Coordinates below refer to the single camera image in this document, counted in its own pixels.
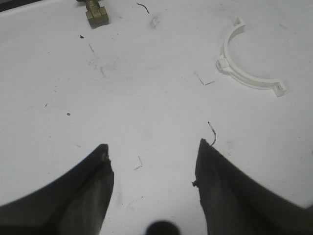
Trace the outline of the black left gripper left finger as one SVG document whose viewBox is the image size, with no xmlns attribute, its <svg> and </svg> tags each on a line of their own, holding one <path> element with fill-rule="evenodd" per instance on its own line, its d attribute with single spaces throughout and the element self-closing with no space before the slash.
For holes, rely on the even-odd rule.
<svg viewBox="0 0 313 235">
<path fill-rule="evenodd" d="M 45 187 L 1 206 L 2 235 L 97 235 L 110 203 L 114 172 L 99 145 Z"/>
</svg>

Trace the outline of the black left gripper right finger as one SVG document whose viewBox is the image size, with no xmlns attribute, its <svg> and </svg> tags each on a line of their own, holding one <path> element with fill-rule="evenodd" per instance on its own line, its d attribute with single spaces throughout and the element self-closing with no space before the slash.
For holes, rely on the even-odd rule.
<svg viewBox="0 0 313 235">
<path fill-rule="evenodd" d="M 252 180 L 201 139 L 193 185 L 209 235 L 311 235 L 313 210 Z"/>
</svg>

